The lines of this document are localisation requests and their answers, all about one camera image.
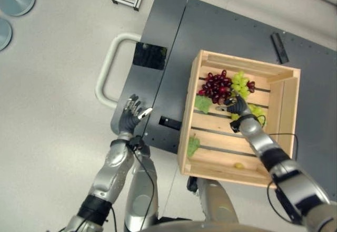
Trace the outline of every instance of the dark gray surface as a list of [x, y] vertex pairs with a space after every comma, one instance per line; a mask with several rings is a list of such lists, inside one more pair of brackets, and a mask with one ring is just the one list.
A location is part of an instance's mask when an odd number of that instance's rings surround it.
[[[187, 0], [154, 0], [151, 12], [144, 27], [142, 42], [163, 46], [169, 55], [175, 34], [178, 30], [181, 17]], [[111, 129], [118, 134], [118, 121], [126, 100], [137, 94], [142, 101], [142, 107], [152, 107], [164, 71], [148, 67], [132, 65], [127, 76], [122, 94], [118, 100], [115, 113], [111, 120]], [[148, 119], [144, 119], [135, 129], [134, 134], [143, 135]]]
[[[161, 32], [165, 29], [162, 16], [166, 22], [169, 18], [163, 10], [172, 3], [167, 0], [162, 4], [161, 8], [151, 10], [148, 22], [151, 22], [151, 34], [161, 33], [164, 38], [171, 33]], [[277, 63], [270, 39], [273, 32], [280, 33], [284, 43], [290, 60], [285, 65], [302, 70], [296, 122], [300, 144], [298, 162], [324, 187], [330, 198], [336, 200], [336, 51], [199, 0], [189, 0], [186, 5], [144, 140], [160, 149], [176, 151], [179, 132], [158, 122], [161, 116], [182, 120], [191, 63], [200, 49]], [[135, 92], [138, 90], [137, 86], [132, 87]]]

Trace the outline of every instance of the gray floor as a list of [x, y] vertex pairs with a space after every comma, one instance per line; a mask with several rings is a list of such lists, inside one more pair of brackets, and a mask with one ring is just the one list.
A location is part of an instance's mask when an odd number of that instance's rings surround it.
[[[337, 48], [334, 6], [320, 0], [203, 0]], [[111, 0], [37, 0], [22, 17], [7, 18], [11, 44], [0, 52], [0, 224], [3, 231], [57, 231], [75, 214], [102, 165], [113, 111], [94, 87], [111, 39], [141, 33], [153, 0], [135, 12]], [[134, 45], [126, 43], [107, 94], [121, 93]], [[152, 148], [158, 172], [159, 215], [203, 219], [176, 155]], [[130, 177], [114, 205], [118, 230]], [[303, 231], [278, 218], [265, 189], [224, 182], [244, 224]], [[109, 222], [105, 231], [112, 231]]]

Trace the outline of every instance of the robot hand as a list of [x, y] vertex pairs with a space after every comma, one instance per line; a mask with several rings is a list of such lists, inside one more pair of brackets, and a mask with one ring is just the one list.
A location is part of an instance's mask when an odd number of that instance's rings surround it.
[[142, 108], [138, 108], [141, 104], [138, 100], [138, 96], [133, 94], [125, 104], [123, 109], [118, 127], [120, 130], [120, 135], [118, 136], [119, 139], [125, 139], [125, 137], [130, 137], [133, 135], [135, 127], [141, 121], [142, 118], [147, 116], [152, 112], [152, 108], [147, 108], [143, 110]]

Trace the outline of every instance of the black cable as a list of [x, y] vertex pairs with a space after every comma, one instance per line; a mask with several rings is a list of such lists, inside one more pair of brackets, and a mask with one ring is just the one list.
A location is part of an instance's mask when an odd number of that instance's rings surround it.
[[111, 211], [112, 211], [112, 215], [114, 217], [115, 232], [117, 232], [116, 215], [115, 215], [115, 210], [113, 209], [112, 206], [111, 206]]
[[257, 116], [257, 118], [259, 118], [259, 117], [263, 117], [264, 118], [264, 121], [263, 121], [263, 124], [262, 124], [262, 128], [263, 128], [267, 119], [265, 118], [264, 115]]
[[268, 202], [270, 204], [270, 206], [272, 207], [272, 209], [274, 210], [274, 212], [284, 221], [286, 221], [287, 223], [290, 223], [290, 224], [293, 224], [293, 225], [300, 225], [300, 224], [296, 224], [296, 223], [293, 223], [291, 220], [288, 220], [286, 218], [284, 218], [282, 215], [280, 215], [280, 213], [275, 209], [275, 207], [273, 206], [271, 200], [270, 200], [270, 196], [269, 196], [269, 188], [270, 188], [270, 185], [273, 183], [273, 181], [270, 181], [270, 183], [268, 184], [267, 186], [267, 198], [268, 198]]
[[[295, 137], [295, 140], [296, 140], [296, 151], [297, 149], [299, 148], [299, 139], [297, 137], [296, 134], [294, 133], [269, 133], [270, 136], [283, 136], [283, 135], [289, 135], [289, 136], [294, 136]], [[300, 224], [296, 224], [296, 223], [293, 223], [291, 220], [288, 220], [286, 218], [284, 218], [282, 215], [280, 215], [280, 213], [275, 209], [275, 207], [273, 206], [271, 200], [270, 200], [270, 196], [269, 196], [269, 188], [270, 188], [270, 185], [273, 183], [273, 181], [270, 181], [270, 183], [268, 184], [267, 186], [267, 198], [268, 198], [268, 202], [270, 204], [270, 206], [272, 207], [272, 209], [274, 210], [274, 212], [284, 221], [286, 221], [287, 223], [290, 223], [290, 224], [293, 224], [293, 225], [300, 225]]]
[[147, 176], [148, 176], [148, 178], [150, 179], [151, 184], [152, 184], [152, 195], [151, 195], [150, 203], [148, 203], [148, 207], [147, 207], [147, 210], [146, 210], [146, 213], [145, 213], [145, 216], [144, 216], [142, 225], [141, 225], [141, 229], [140, 229], [140, 230], [142, 230], [143, 225], [144, 225], [144, 222], [145, 222], [145, 219], [146, 219], [146, 216], [147, 216], [147, 214], [148, 214], [148, 211], [149, 211], [149, 209], [150, 209], [150, 206], [151, 206], [151, 203], [152, 203], [152, 200], [153, 200], [153, 196], [154, 196], [154, 182], [153, 182], [153, 180], [152, 180], [150, 174], [147, 172], [146, 167], [143, 165], [143, 163], [142, 163], [142, 162], [140, 161], [140, 159], [137, 157], [135, 151], [132, 150], [132, 152], [134, 153], [134, 155], [135, 155], [136, 159], [138, 160], [138, 162], [140, 163], [140, 165], [143, 167], [145, 173], [147, 174]]

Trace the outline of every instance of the wooden slat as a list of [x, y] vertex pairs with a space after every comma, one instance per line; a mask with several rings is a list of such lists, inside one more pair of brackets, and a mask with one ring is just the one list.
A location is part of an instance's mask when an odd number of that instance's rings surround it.
[[269, 95], [269, 108], [267, 115], [267, 126], [265, 128], [267, 133], [280, 132], [280, 118], [282, 109], [284, 82], [271, 84], [271, 92]]
[[198, 148], [189, 160], [190, 162], [199, 161], [205, 164], [217, 164], [232, 168], [234, 168], [236, 163], [241, 163], [243, 168], [247, 170], [256, 170], [257, 166], [261, 163], [257, 157], [249, 157], [203, 148]]
[[243, 183], [245, 185], [253, 185], [266, 187], [270, 182], [270, 178], [253, 170], [229, 168], [219, 165], [206, 165], [204, 163], [192, 161], [191, 168], [187, 175], [194, 177], [202, 177], [220, 181], [228, 181], [234, 183]]
[[[205, 84], [204, 80], [198, 80], [197, 90], [201, 90], [202, 85]], [[247, 98], [248, 103], [259, 104], [268, 106], [269, 104], [269, 92], [264, 91], [257, 91], [255, 90], [254, 93], [249, 94]]]
[[204, 57], [204, 59], [207, 59], [208, 61], [232, 64], [234, 66], [238, 66], [241, 68], [249, 67], [252, 70], [271, 72], [273, 75], [277, 75], [277, 74], [286, 72], [288, 70], [295, 70], [292, 67], [276, 65], [276, 64], [241, 58], [241, 57], [232, 56], [232, 55], [219, 54], [219, 53], [214, 53], [214, 52], [209, 52], [209, 51], [204, 51], [203, 53], [205, 56], [207, 55], [207, 57]]
[[199, 79], [201, 60], [202, 60], [202, 51], [200, 51], [199, 55], [193, 61], [192, 69], [191, 69], [191, 76], [190, 76], [190, 81], [189, 81], [189, 88], [188, 88], [188, 92], [186, 96], [185, 112], [184, 112], [183, 123], [181, 127], [181, 134], [180, 134], [179, 147], [178, 147], [178, 153], [177, 153], [178, 163], [182, 170], [184, 170], [185, 168], [187, 145], [188, 145], [189, 137], [190, 137], [192, 113], [193, 113], [194, 101], [195, 101], [195, 90], [196, 90], [197, 82]]
[[235, 71], [235, 72], [244, 71], [245, 73], [263, 76], [265, 78], [274, 76], [274, 73], [272, 73], [272, 72], [263, 71], [263, 70], [256, 70], [256, 69], [252, 69], [250, 67], [240, 67], [240, 66], [233, 65], [232, 63], [218, 63], [216, 61], [207, 60], [207, 61], [203, 62], [203, 65], [204, 66], [214, 66], [218, 69], [228, 69], [228, 70]]
[[[284, 81], [283, 101], [280, 117], [280, 133], [295, 133], [300, 79], [292, 78]], [[278, 143], [292, 157], [294, 136], [279, 136]]]
[[233, 130], [230, 126], [231, 121], [231, 119], [220, 118], [207, 114], [193, 113], [191, 126], [195, 128], [202, 128], [233, 134]]
[[269, 83], [274, 83], [274, 82], [282, 82], [285, 81], [289, 78], [294, 77], [294, 71], [293, 70], [289, 70], [287, 72], [281, 73], [279, 75], [275, 75], [275, 76], [271, 76], [269, 78], [267, 78]]
[[200, 140], [200, 145], [203, 146], [254, 154], [249, 143], [244, 138], [224, 136], [195, 129], [191, 129], [190, 135], [195, 135]]
[[[222, 70], [223, 69], [217, 69], [215, 67], [210, 67], [210, 66], [201, 66], [200, 77], [206, 78], [208, 73], [210, 73], [210, 72], [213, 73], [213, 74], [221, 74]], [[234, 77], [234, 75], [238, 73], [238, 72], [227, 70], [227, 69], [226, 69], [226, 71], [227, 71], [226, 76], [228, 76], [230, 78]], [[247, 77], [250, 81], [254, 81], [255, 86], [257, 88], [270, 90], [270, 84], [267, 82], [267, 79], [265, 77], [250, 75], [250, 74], [247, 74], [247, 73], [245, 73], [244, 76]]]

